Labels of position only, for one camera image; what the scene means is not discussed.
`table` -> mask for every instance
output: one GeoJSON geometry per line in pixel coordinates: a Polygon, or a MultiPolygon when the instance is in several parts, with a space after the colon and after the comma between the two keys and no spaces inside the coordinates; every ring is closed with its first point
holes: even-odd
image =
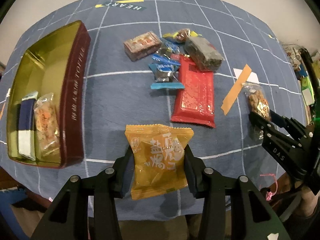
{"type": "MultiPolygon", "coordinates": [[[[55,29],[82,20],[91,37],[83,87],[84,161],[54,170],[9,160],[5,109],[0,121],[0,165],[33,192],[54,198],[70,176],[94,176],[124,155],[128,147],[124,135],[126,124],[170,125],[175,91],[151,90],[153,74],[148,69],[151,57],[131,62],[124,53],[123,42],[147,31],[161,36],[189,27],[207,38],[225,58],[214,75],[216,128],[172,125],[191,127],[195,135],[189,145],[194,155],[224,176],[236,178],[246,174],[257,187],[273,183],[272,178],[260,177],[260,174],[274,173],[280,177],[284,170],[261,147],[261,141],[249,136],[249,108],[244,93],[239,94],[227,116],[220,109],[235,82],[233,68],[242,69],[248,64],[258,75],[270,109],[305,124],[298,82],[270,28],[255,16],[221,0],[134,3],[137,8],[146,7],[142,11],[119,6],[95,7],[114,1],[119,0],[79,0],[30,27],[19,39],[0,83],[3,104],[23,52],[55,29]]],[[[92,214],[92,203],[90,199],[89,214],[92,214]]],[[[119,220],[168,220],[178,215],[201,213],[202,206],[203,200],[194,199],[188,188],[139,201],[133,201],[130,194],[116,200],[119,220]]]]}

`pink ribbon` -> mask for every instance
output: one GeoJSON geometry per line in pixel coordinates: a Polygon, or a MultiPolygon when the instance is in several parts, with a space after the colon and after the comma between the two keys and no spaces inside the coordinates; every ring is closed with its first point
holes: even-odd
{"type": "Polygon", "coordinates": [[[266,194],[266,200],[267,201],[270,201],[272,196],[274,196],[276,193],[277,193],[277,190],[278,190],[278,182],[277,182],[277,178],[276,178],[276,175],[273,174],[273,173],[268,173],[268,174],[260,174],[260,176],[272,176],[275,180],[275,183],[276,183],[276,191],[275,192],[267,192],[266,194]]]}

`metal bolt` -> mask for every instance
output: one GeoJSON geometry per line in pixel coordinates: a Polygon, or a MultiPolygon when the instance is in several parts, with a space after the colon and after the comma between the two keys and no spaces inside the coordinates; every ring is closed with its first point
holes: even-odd
{"type": "Polygon", "coordinates": [[[246,177],[246,176],[241,176],[240,177],[240,181],[242,181],[242,182],[248,182],[248,178],[246,177]]]}
{"type": "Polygon", "coordinates": [[[204,169],[204,173],[206,173],[206,174],[212,174],[212,173],[213,173],[213,169],[212,169],[212,168],[205,168],[205,169],[204,169]]]}
{"type": "Polygon", "coordinates": [[[70,181],[71,182],[76,182],[78,180],[79,180],[79,176],[77,176],[77,175],[73,175],[73,176],[70,177],[70,181]]]}
{"type": "Polygon", "coordinates": [[[112,174],[112,173],[114,173],[114,172],[115,172],[114,168],[107,168],[107,169],[105,170],[105,173],[106,173],[106,174],[112,174]]]}

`gray rectangular snack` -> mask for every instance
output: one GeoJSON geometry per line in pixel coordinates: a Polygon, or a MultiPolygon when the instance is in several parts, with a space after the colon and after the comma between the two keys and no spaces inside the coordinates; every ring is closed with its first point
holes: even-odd
{"type": "Polygon", "coordinates": [[[184,49],[201,71],[217,71],[224,60],[215,47],[203,37],[187,37],[184,49]]]}
{"type": "Polygon", "coordinates": [[[132,61],[136,61],[151,53],[156,52],[161,45],[161,40],[153,32],[141,34],[124,42],[124,51],[132,61]]]}

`red wrapper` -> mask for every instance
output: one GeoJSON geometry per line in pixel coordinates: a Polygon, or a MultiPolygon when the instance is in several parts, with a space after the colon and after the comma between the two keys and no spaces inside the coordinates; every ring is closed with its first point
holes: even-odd
{"type": "Polygon", "coordinates": [[[201,72],[191,58],[180,56],[179,81],[172,122],[205,124],[215,128],[213,72],[201,72]]]}

